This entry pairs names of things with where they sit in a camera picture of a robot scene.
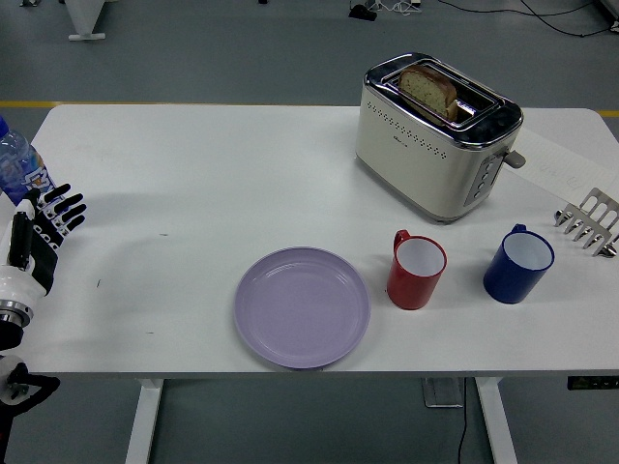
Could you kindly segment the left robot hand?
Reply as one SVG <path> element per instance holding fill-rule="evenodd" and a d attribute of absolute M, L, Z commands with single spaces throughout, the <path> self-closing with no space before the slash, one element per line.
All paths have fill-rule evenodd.
<path fill-rule="evenodd" d="M 58 252 L 85 220 L 81 193 L 62 184 L 47 192 L 33 188 L 15 206 L 1 239 L 1 309 L 28 312 L 49 294 Z"/>

